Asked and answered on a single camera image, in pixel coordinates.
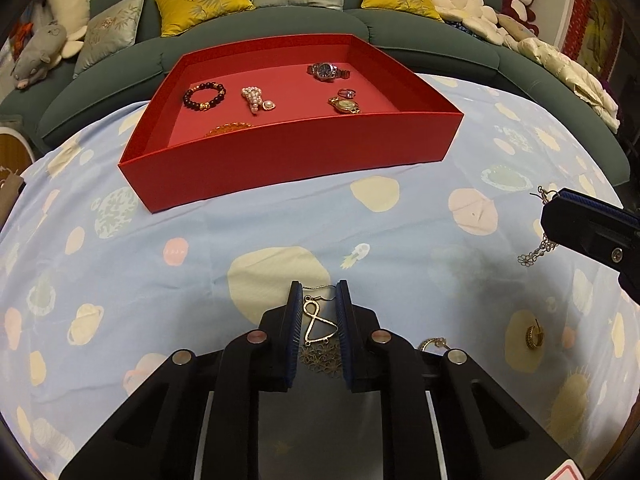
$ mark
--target sofa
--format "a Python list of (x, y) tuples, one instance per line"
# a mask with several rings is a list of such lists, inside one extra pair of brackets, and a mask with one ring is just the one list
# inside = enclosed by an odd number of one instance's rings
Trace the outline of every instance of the sofa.
[[(91, 0), (91, 16), (120, 0)], [(12, 91), (1, 115), (21, 115), (33, 146), (46, 153), (93, 121), (132, 102), (151, 99), (180, 56), (209, 46), (265, 36), (347, 33), (419, 73), (453, 76), (530, 99), (575, 136), (613, 186), (629, 180), (629, 164), (616, 137), (591, 108), (544, 68), (503, 46), (478, 40), (445, 23), (406, 12), (362, 9), (344, 0), (344, 10), (267, 7), (201, 23), (180, 36), (160, 38), (160, 13), (146, 0), (136, 43), (73, 79), (76, 59), (64, 60), (47, 78)], [(502, 0), (484, 0), (500, 9)]]

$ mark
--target white flower-shaped cushion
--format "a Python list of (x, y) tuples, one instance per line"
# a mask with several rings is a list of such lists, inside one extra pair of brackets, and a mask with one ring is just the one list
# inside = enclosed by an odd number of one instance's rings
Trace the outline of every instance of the white flower-shaped cushion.
[(495, 11), (484, 4), (484, 0), (431, 0), (440, 17), (448, 22), (462, 24), (481, 38), (503, 44), (508, 35), (503, 28), (496, 27)]

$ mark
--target open red box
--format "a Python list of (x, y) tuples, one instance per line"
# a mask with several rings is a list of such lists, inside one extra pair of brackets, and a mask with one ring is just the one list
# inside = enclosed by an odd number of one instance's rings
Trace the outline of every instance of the open red box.
[[(351, 71), (320, 82), (318, 62)], [(201, 112), (187, 89), (222, 83), (225, 99)], [(253, 116), (241, 89), (257, 86), (276, 108)], [(354, 89), (361, 113), (328, 99)], [(215, 90), (196, 92), (208, 101)], [(349, 34), (302, 34), (229, 43), (185, 54), (151, 99), (119, 168), (151, 212), (222, 194), (348, 171), (442, 160), (462, 112), (403, 65)], [(213, 137), (216, 126), (253, 127)]]

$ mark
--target silver watch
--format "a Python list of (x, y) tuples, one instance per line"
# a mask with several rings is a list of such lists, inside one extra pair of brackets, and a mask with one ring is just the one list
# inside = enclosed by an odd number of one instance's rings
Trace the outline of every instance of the silver watch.
[(336, 78), (348, 79), (350, 70), (342, 70), (331, 63), (315, 63), (306, 67), (306, 72), (314, 76), (318, 81), (334, 81)]

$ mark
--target red and white card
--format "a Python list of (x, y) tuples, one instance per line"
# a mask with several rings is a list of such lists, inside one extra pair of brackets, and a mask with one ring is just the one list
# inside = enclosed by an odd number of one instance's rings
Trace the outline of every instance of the red and white card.
[(573, 460), (567, 460), (546, 480), (584, 480), (582, 473)]

